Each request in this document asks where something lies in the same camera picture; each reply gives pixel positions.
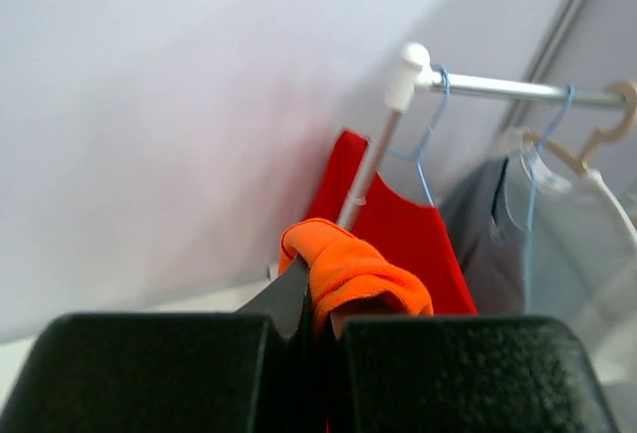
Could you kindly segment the white t shirt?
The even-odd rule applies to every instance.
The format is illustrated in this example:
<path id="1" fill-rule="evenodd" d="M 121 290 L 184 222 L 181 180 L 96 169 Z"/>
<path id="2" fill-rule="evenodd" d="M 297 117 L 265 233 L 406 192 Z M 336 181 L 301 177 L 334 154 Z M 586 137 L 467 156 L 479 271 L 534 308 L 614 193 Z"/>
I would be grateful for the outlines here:
<path id="1" fill-rule="evenodd" d="M 636 314 L 636 230 L 601 174 L 570 181 L 507 129 L 501 204 L 523 232 L 526 311 L 572 322 L 623 322 Z"/>

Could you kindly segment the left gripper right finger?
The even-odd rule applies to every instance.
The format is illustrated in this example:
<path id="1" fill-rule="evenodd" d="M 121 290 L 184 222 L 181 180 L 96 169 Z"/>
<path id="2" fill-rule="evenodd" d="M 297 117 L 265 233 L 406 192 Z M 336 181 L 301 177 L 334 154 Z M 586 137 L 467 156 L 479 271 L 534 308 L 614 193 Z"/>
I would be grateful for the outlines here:
<path id="1" fill-rule="evenodd" d="M 334 337 L 340 339 L 346 321 L 354 317 L 389 316 L 393 310 L 388 306 L 340 306 L 330 313 Z"/>

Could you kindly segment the orange t shirt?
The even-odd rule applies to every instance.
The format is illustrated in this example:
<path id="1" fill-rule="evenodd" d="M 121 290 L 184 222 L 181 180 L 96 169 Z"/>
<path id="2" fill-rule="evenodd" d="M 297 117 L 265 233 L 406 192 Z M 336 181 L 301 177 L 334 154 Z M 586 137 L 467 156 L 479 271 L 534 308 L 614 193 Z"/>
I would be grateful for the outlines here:
<path id="1" fill-rule="evenodd" d="M 334 310 L 360 300 L 380 299 L 402 315 L 434 314 L 430 294 L 415 275 L 330 221 L 309 219 L 283 233 L 278 272 L 283 274 L 297 257 L 310 269 L 314 335 L 322 333 Z"/>

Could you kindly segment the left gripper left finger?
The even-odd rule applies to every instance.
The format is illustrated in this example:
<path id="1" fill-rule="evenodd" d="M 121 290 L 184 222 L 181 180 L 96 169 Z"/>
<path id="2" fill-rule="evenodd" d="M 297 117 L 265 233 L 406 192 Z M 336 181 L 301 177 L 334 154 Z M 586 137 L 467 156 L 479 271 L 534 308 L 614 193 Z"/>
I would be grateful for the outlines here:
<path id="1" fill-rule="evenodd" d="M 281 275 L 236 313 L 268 317 L 283 339 L 308 332 L 312 318 L 309 275 L 306 261 L 295 256 Z"/>

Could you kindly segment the wooden hanger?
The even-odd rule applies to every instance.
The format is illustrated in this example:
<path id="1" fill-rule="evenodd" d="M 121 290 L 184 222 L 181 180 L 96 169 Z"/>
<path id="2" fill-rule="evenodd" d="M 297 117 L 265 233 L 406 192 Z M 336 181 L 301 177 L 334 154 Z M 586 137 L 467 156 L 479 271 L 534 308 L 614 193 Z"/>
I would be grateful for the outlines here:
<path id="1" fill-rule="evenodd" d="M 566 101 L 557 116 L 549 123 L 544 131 L 536 133 L 526 131 L 523 134 L 523 143 L 533 145 L 534 152 L 540 155 L 545 150 L 555 155 L 570 170 L 578 176 L 583 176 L 588 168 L 589 161 L 601 144 L 612 144 L 626 137 L 636 125 L 636 83 L 633 81 L 618 81 L 606 87 L 606 95 L 618 95 L 625 105 L 625 113 L 620 122 L 610 128 L 597 127 L 580 149 L 574 155 L 561 144 L 551 140 L 553 132 L 570 110 L 575 97 L 575 88 L 567 88 Z"/>

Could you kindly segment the blue grey t shirt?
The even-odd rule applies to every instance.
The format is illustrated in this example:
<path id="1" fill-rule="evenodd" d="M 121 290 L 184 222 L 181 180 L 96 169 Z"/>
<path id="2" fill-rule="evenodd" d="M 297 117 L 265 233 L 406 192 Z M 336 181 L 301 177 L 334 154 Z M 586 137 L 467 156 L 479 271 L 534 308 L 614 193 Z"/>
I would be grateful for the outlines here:
<path id="1" fill-rule="evenodd" d="M 461 179 L 439 210 L 481 314 L 519 315 L 526 307 L 524 234 L 505 196 L 508 160 L 488 160 Z"/>

